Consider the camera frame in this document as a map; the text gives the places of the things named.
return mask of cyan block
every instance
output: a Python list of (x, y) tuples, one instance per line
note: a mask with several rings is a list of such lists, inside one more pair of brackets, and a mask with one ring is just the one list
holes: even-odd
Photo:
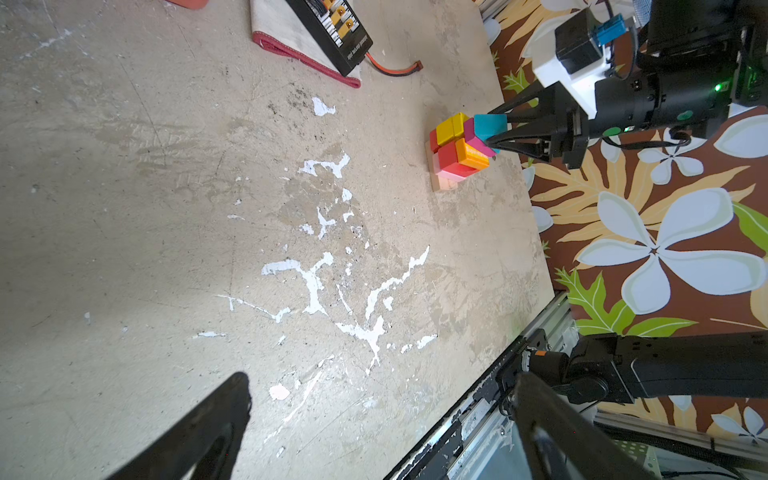
[(507, 131), (507, 116), (503, 114), (475, 115), (475, 136), (482, 141)]

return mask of wooden base block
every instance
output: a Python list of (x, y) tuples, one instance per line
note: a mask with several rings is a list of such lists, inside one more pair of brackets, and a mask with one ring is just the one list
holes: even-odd
[(429, 165), (429, 180), (432, 182), (432, 191), (444, 192), (458, 188), (458, 184), (456, 182), (448, 180), (447, 178), (438, 177), (437, 174), (435, 174), (435, 162), (433, 161), (433, 157), (435, 157), (437, 154), (432, 153), (429, 142), (426, 143), (425, 150), (427, 155), (427, 164)]

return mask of blue connector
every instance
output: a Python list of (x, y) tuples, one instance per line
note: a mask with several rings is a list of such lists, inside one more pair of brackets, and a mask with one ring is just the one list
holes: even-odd
[(597, 27), (593, 35), (598, 46), (602, 47), (625, 33), (627, 33), (627, 26), (624, 24), (624, 18), (621, 15), (615, 15), (603, 25)]

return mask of crack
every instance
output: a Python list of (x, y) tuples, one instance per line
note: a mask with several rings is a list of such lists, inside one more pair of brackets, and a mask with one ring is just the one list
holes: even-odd
[(121, 68), (123, 69), (123, 72), (125, 72), (125, 77), (128, 79), (128, 81), (131, 83), (131, 87), (134, 88), (134, 92), (136, 92), (136, 96), (139, 99), (139, 103), (141, 103), (141, 107), (144, 109), (144, 113), (147, 114), (147, 118), (149, 118), (149, 124), (152, 125), (152, 130), (154, 131), (154, 136), (157, 138), (157, 142), (160, 144), (160, 148), (163, 151), (163, 165), (167, 165), (167, 153), (165, 151), (165, 145), (163, 145), (163, 141), (160, 139), (160, 134), (157, 132), (157, 127), (154, 126), (154, 121), (152, 121), (152, 116), (149, 115), (149, 110), (147, 109), (147, 105), (144, 104), (144, 100), (141, 99), (141, 95), (139, 95), (139, 90), (136, 88), (136, 84), (133, 80), (131, 80), (131, 76), (128, 74), (128, 70), (125, 69), (125, 65), (123, 65), (123, 62), (118, 60), (118, 63), (120, 64)]

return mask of magenta block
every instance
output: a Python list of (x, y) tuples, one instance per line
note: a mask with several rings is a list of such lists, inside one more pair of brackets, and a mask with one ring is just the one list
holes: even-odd
[(464, 141), (471, 145), (486, 157), (495, 157), (496, 152), (475, 136), (475, 119), (470, 118), (464, 122)]

